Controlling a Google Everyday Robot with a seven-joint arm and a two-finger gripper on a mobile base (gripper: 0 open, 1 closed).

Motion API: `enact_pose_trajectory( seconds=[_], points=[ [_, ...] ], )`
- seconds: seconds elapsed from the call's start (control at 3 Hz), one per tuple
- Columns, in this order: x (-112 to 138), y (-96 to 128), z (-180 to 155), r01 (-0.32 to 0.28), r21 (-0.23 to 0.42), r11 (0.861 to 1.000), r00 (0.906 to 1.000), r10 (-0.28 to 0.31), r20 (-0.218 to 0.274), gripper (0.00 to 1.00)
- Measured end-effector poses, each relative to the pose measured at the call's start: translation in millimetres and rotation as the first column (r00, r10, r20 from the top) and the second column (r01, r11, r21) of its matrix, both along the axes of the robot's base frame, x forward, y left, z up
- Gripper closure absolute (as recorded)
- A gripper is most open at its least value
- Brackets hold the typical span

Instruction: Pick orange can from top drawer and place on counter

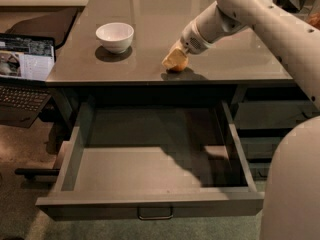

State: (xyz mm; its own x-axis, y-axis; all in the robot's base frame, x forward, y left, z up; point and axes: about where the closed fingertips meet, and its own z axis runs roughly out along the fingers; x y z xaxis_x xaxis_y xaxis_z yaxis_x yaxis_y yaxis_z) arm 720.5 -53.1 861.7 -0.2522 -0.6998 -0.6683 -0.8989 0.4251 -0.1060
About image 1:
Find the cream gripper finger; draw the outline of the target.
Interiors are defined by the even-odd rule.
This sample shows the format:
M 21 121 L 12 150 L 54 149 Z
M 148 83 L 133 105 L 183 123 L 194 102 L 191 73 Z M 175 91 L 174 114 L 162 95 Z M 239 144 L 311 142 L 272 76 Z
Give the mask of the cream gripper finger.
M 162 61 L 162 65 L 168 69 L 168 64 L 170 62 L 180 62 L 180 61 L 188 61 L 188 57 L 186 54 L 180 49 L 174 49 L 173 51 L 169 52 L 169 54 L 164 58 Z
M 182 45 L 181 41 L 180 41 L 180 40 L 177 40 L 177 41 L 172 45 L 172 47 L 170 48 L 170 52 L 173 51 L 174 49 L 180 49 L 180 50 L 182 50 L 182 48 L 183 48 L 183 45 Z

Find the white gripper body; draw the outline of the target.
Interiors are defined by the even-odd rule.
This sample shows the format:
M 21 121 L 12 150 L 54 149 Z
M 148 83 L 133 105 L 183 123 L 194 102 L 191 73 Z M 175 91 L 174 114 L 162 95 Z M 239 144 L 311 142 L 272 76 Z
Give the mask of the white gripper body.
M 190 54 L 201 54 L 212 47 L 200 34 L 196 21 L 191 21 L 182 31 L 180 42 L 184 50 Z

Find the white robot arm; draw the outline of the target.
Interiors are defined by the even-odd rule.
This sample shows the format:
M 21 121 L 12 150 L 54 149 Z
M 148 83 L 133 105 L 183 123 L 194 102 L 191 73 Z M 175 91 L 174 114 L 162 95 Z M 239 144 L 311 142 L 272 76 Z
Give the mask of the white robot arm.
M 275 86 L 298 87 L 320 108 L 320 31 L 273 0 L 216 0 L 192 20 L 162 64 L 184 69 L 219 39 L 251 28 L 290 77 Z M 320 240 L 320 119 L 293 128 L 279 143 L 268 172 L 260 240 Z

